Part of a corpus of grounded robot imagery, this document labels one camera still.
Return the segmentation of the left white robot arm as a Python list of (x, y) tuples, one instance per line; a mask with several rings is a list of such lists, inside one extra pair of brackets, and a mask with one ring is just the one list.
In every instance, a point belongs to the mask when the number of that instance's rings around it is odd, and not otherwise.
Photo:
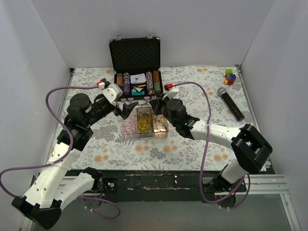
[(82, 170), (67, 186), (59, 185), (92, 137), (90, 127), (110, 113), (126, 119), (136, 105), (137, 102), (125, 103), (120, 109), (110, 104), (103, 94), (98, 95), (94, 102), (84, 93), (74, 95), (64, 119), (67, 129), (59, 134), (48, 167), (43, 168), (23, 196), (13, 199), (12, 206), (48, 230), (56, 224), (64, 208), (82, 193), (98, 192), (103, 186), (103, 175), (91, 167)]

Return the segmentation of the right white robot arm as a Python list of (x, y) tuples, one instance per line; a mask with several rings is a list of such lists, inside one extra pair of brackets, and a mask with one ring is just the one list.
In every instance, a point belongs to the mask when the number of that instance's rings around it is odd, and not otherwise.
[(189, 115), (180, 99), (156, 99), (151, 100), (150, 105), (154, 113), (163, 115), (180, 136), (209, 141), (233, 150), (236, 160), (207, 184), (213, 192), (230, 191), (246, 174), (258, 174), (273, 151), (253, 125), (245, 124), (241, 128), (210, 125)]

